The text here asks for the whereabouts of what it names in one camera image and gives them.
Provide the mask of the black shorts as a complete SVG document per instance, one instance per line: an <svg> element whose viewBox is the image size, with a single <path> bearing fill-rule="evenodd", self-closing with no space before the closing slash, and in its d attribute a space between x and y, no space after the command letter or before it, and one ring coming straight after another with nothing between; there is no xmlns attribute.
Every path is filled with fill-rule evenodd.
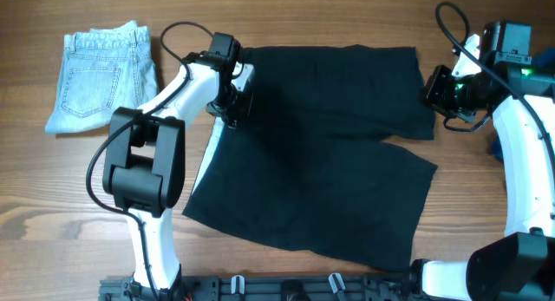
<svg viewBox="0 0 555 301"><path fill-rule="evenodd" d="M184 215L232 236L401 272L436 165L413 47L247 48L251 112L226 128Z"/></svg>

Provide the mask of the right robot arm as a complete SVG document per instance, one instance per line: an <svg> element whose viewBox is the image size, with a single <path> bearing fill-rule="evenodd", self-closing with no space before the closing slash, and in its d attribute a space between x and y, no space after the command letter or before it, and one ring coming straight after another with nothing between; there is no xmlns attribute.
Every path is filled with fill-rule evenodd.
<svg viewBox="0 0 555 301"><path fill-rule="evenodd" d="M419 292L439 300L554 298L554 72L532 65L532 28L498 21L473 35L461 56L435 68L423 103L446 120L473 120L485 109L499 137L505 168L505 236L463 262L424 261Z"/></svg>

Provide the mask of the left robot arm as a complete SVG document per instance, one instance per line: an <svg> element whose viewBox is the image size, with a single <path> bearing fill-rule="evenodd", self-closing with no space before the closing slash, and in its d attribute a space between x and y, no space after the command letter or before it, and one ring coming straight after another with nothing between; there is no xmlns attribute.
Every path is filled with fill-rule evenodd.
<svg viewBox="0 0 555 301"><path fill-rule="evenodd" d="M131 232L136 266L124 289L131 299L184 297L172 215L184 186L186 125L202 110L230 128L247 117L254 68L240 52L233 36L215 33L207 51L182 58L177 77L151 101L112 115L102 185Z"/></svg>

